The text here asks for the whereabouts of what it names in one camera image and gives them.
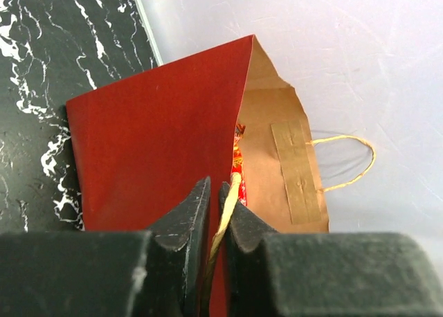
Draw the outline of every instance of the black marble surface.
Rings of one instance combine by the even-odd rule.
[[[0,232],[83,228],[64,104],[155,66],[134,0],[0,0]]]

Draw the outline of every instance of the white wall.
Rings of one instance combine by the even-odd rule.
[[[295,86],[314,138],[378,151],[328,192],[332,231],[419,240],[443,278],[443,0],[142,0],[165,62],[255,33]],[[317,148],[324,185],[367,164],[352,141]]]

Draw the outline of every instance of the white edge trim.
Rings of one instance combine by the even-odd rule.
[[[163,60],[161,58],[159,48],[158,48],[157,43],[155,41],[154,33],[152,32],[152,28],[151,28],[150,23],[147,19],[146,10],[143,7],[143,2],[141,0],[135,0],[135,2],[136,2],[138,14],[140,15],[140,18],[142,21],[143,28],[145,29],[145,31],[147,33],[147,37],[150,41],[152,51],[154,52],[154,57],[157,61],[157,64],[159,66],[161,66],[161,65],[163,65]]]

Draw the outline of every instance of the gift bag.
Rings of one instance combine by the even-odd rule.
[[[210,176],[212,236],[218,190],[238,168],[235,142],[242,198],[257,216],[286,233],[328,231],[306,114],[254,36],[91,91],[66,108],[87,230],[146,228]],[[226,316],[226,278],[218,262],[213,317]]]

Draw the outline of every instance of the red paper bag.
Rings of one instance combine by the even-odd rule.
[[[284,232],[327,231],[306,115],[254,36],[89,92],[66,108],[87,230],[146,228],[209,175],[212,236],[238,122],[248,207]],[[225,269],[219,261],[212,317],[226,316]]]

